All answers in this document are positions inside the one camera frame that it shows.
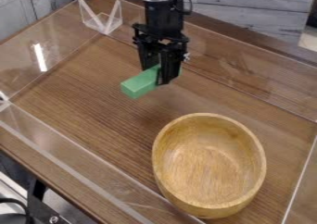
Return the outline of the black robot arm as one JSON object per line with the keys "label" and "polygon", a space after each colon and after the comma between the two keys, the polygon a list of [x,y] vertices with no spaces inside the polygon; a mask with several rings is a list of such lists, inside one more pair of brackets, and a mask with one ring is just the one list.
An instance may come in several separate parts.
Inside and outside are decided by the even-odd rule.
{"label": "black robot arm", "polygon": [[156,85],[168,84],[188,58],[189,38],[183,33],[184,17],[192,12],[191,0],[141,0],[144,23],[133,23],[141,69],[159,65]]}

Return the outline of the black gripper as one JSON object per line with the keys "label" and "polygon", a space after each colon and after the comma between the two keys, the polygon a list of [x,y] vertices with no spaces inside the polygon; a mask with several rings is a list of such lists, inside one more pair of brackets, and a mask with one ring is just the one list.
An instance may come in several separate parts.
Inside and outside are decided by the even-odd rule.
{"label": "black gripper", "polygon": [[188,37],[183,34],[185,7],[189,0],[141,0],[144,23],[133,23],[133,44],[137,46],[141,69],[159,63],[157,85],[168,84],[179,76]]}

